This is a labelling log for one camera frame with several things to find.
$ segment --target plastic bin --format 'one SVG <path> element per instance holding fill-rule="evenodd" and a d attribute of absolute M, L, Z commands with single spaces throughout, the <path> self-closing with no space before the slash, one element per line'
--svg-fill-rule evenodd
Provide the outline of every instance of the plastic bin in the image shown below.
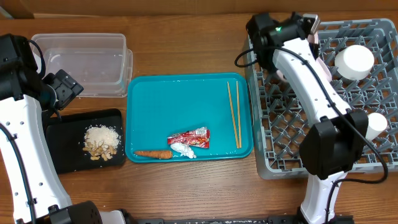
<path fill-rule="evenodd" d="M 387 118 L 387 129 L 373 144 L 389 170 L 398 171 L 398 35 L 394 24 L 389 19 L 322 22 L 318 34 L 319 55 L 333 76 L 330 84 L 336 92 L 352 109 L 378 112 Z M 345 80 L 334 65 L 335 55 L 354 44 L 367 47 L 375 57 L 369 75 L 360 81 Z M 244 49 L 249 48 L 250 40 Z M 251 52 L 244 59 L 250 63 L 256 55 Z M 309 127 L 295 93 L 255 66 L 245 68 L 245 74 L 251 92 L 257 172 L 263 179 L 306 177 L 299 145 Z M 367 146 L 351 170 L 382 171 L 381 163 Z"/>
<path fill-rule="evenodd" d="M 36 34 L 32 40 L 43 51 L 46 74 L 65 70 L 84 87 L 79 96 L 127 95 L 132 52 L 123 34 Z"/>

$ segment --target carrot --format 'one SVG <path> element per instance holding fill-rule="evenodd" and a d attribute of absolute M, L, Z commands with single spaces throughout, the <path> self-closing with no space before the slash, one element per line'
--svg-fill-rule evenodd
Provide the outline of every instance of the carrot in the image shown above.
<path fill-rule="evenodd" d="M 145 156 L 156 159 L 171 159 L 173 157 L 173 152 L 170 150 L 159 150 L 159 151 L 135 151 L 137 156 Z"/>

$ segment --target white crumpled paper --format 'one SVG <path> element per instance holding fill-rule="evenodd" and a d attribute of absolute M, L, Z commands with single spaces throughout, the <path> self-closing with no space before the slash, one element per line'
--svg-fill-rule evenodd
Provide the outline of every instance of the white crumpled paper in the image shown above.
<path fill-rule="evenodd" d="M 174 151 L 181 153 L 181 156 L 188 156 L 190 159 L 196 158 L 195 153 L 187 144 L 178 142 L 171 144 L 170 147 Z"/>

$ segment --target wooden table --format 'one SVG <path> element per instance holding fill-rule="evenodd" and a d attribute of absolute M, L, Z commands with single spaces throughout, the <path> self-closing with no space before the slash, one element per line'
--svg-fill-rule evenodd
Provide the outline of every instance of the wooden table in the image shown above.
<path fill-rule="evenodd" d="M 287 13 L 273 14 L 284 19 Z M 1 21 L 0 35 L 38 33 L 122 33 L 134 54 L 133 76 L 238 72 L 233 61 L 246 38 L 250 14 L 218 16 L 96 17 Z M 322 12 L 323 21 L 386 17 L 398 24 L 398 11 Z M 62 114 L 118 108 L 126 98 L 76 98 Z M 0 222 L 12 223 L 12 197 L 0 161 Z M 350 174 L 376 179 L 380 174 Z M 136 218 L 244 218 L 294 214 L 303 201 L 306 179 L 263 180 L 254 153 L 245 159 L 134 164 L 60 175 L 74 203 L 92 200 L 100 210 L 125 208 Z M 381 185 L 344 183 L 336 213 L 357 223 L 397 223 L 398 175 Z"/>

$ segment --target gray dish rack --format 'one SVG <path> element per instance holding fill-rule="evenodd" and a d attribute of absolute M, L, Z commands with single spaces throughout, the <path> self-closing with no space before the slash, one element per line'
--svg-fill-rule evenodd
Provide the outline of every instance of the gray dish rack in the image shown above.
<path fill-rule="evenodd" d="M 389 19 L 322 22 L 318 31 L 319 56 L 330 69 L 336 92 L 354 109 L 378 112 L 388 128 L 374 141 L 389 170 L 398 170 L 398 36 Z M 375 57 L 373 69 L 360 81 L 344 79 L 334 66 L 335 55 L 350 45 L 363 45 Z M 252 48 L 248 39 L 245 49 Z M 256 59 L 251 52 L 245 63 Z M 258 65 L 245 68 L 251 97 L 257 171 L 263 179 L 306 177 L 299 145 L 309 127 L 304 110 L 288 83 L 266 74 Z M 351 172 L 381 172 L 381 163 L 364 148 Z"/>

